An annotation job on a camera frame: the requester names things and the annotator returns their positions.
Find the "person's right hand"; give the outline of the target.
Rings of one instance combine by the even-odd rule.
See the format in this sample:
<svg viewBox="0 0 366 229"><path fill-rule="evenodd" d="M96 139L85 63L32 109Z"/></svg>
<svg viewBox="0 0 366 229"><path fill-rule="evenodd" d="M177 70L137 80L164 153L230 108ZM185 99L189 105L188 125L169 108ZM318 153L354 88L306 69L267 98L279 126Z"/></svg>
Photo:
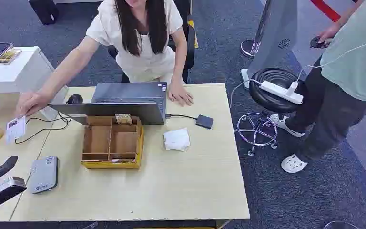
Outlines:
<svg viewBox="0 0 366 229"><path fill-rule="evenodd" d="M324 30L319 36L320 40L318 41L319 44L324 43L329 38L334 38L335 35L339 32L342 26L335 23L329 26L326 30Z"/></svg>
<svg viewBox="0 0 366 229"><path fill-rule="evenodd" d="M45 91L22 93L15 110L15 118L31 116L45 108L54 95Z"/></svg>

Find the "person's left hand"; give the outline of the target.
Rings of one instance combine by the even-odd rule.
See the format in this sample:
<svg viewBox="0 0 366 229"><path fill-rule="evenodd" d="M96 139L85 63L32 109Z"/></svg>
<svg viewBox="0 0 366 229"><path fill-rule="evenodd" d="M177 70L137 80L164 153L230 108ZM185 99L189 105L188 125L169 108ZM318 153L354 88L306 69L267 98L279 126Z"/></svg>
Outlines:
<svg viewBox="0 0 366 229"><path fill-rule="evenodd" d="M180 106L191 106L194 104L193 96L186 91L182 82L171 81L168 87L168 99Z"/></svg>

